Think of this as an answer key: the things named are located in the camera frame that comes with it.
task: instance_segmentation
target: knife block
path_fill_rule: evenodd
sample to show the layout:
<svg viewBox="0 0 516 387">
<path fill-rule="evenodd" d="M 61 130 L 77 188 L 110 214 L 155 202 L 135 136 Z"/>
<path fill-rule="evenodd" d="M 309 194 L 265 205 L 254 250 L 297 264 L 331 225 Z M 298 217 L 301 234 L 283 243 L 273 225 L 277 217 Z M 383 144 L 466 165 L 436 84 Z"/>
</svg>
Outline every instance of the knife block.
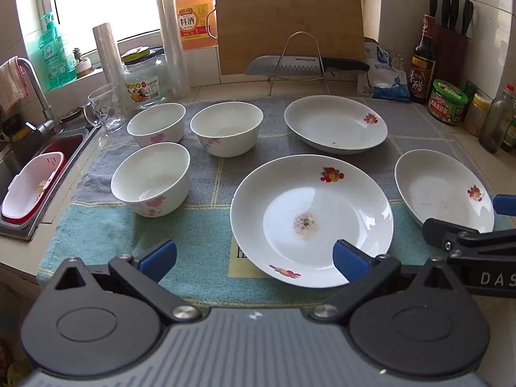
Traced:
<svg viewBox="0 0 516 387">
<path fill-rule="evenodd" d="M 468 40 L 464 35 L 441 25 L 434 26 L 435 71 L 434 79 L 459 86 Z"/>
</svg>

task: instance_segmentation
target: cutting board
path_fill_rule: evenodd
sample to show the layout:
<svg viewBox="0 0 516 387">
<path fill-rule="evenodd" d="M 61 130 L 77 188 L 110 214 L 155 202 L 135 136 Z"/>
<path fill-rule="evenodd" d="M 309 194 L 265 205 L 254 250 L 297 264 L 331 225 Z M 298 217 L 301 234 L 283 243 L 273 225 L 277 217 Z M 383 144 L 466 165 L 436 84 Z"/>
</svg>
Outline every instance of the cutting board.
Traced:
<svg viewBox="0 0 516 387">
<path fill-rule="evenodd" d="M 257 56 L 281 55 L 310 32 L 322 56 L 365 61 L 361 0 L 216 0 L 220 72 L 241 74 Z M 317 55 L 298 35 L 288 55 Z"/>
</svg>

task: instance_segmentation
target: plastic roll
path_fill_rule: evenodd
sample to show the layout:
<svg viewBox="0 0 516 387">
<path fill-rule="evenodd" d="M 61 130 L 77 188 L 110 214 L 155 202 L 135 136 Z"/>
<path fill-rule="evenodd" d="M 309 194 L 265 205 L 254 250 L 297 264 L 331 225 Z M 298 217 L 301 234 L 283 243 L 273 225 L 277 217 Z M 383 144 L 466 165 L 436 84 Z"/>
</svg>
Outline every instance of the plastic roll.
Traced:
<svg viewBox="0 0 516 387">
<path fill-rule="evenodd" d="M 113 38 L 111 24 L 103 23 L 95 26 L 93 31 L 106 82 L 117 85 L 122 105 L 128 113 L 134 109 L 134 103 L 125 90 L 124 67 L 120 59 L 117 42 Z"/>
<path fill-rule="evenodd" d="M 181 46 L 175 0 L 156 0 L 156 3 L 158 5 L 164 55 L 170 76 L 170 91 L 174 98 L 185 97 L 190 93 L 190 82 Z"/>
</svg>

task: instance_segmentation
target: orange liquid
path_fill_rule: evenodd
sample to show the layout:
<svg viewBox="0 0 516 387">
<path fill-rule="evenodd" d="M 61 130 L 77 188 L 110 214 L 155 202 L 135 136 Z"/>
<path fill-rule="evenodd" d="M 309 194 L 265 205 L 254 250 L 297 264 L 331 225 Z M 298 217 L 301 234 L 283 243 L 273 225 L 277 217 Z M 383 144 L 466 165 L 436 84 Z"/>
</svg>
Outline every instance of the orange liquid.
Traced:
<svg viewBox="0 0 516 387">
<path fill-rule="evenodd" d="M 206 12 L 200 13 L 200 17 L 204 17 L 213 10 L 214 4 L 213 0 L 175 0 L 177 11 L 179 12 L 182 8 L 188 8 L 198 5 L 207 5 Z M 214 36 L 217 36 L 217 20 L 215 18 L 215 13 L 210 15 L 210 19 L 208 21 L 208 28 L 210 29 L 210 33 Z M 217 40 L 209 37 L 208 35 L 204 37 L 198 38 L 181 38 L 181 44 L 183 46 L 183 50 L 189 49 L 199 49 L 199 48 L 208 48 L 210 46 L 216 46 Z"/>
</svg>

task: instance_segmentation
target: white bowl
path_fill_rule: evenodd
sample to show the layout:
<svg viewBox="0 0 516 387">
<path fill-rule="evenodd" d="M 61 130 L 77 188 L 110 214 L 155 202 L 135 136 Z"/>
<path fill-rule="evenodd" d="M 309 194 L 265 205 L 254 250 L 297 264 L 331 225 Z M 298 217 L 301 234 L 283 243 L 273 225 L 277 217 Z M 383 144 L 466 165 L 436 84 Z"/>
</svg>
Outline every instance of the white bowl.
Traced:
<svg viewBox="0 0 516 387">
<path fill-rule="evenodd" d="M 263 112 L 251 103 L 223 102 L 197 113 L 190 128 L 211 155 L 235 157 L 256 144 L 262 120 Z"/>
<path fill-rule="evenodd" d="M 161 142 L 126 158 L 113 174 L 111 192 L 144 217 L 174 211 L 190 190 L 190 154 L 179 144 Z"/>
<path fill-rule="evenodd" d="M 285 109 L 285 122 L 306 144 L 332 154 L 356 154 L 380 145 L 387 125 L 373 109 L 338 96 L 308 96 Z"/>
<path fill-rule="evenodd" d="M 140 147 L 158 142 L 179 142 L 185 134 L 185 114 L 182 104 L 157 104 L 132 118 L 127 124 L 127 132 Z"/>
<path fill-rule="evenodd" d="M 462 163 L 433 150 L 412 150 L 396 163 L 399 193 L 419 225 L 428 218 L 493 231 L 494 210 L 487 190 Z"/>
<path fill-rule="evenodd" d="M 387 252 L 394 232 L 391 207 L 373 179 L 345 161 L 310 154 L 251 172 L 235 192 L 230 219 L 257 267 L 308 288 L 348 282 L 333 264 L 338 239 L 375 257 Z"/>
</svg>

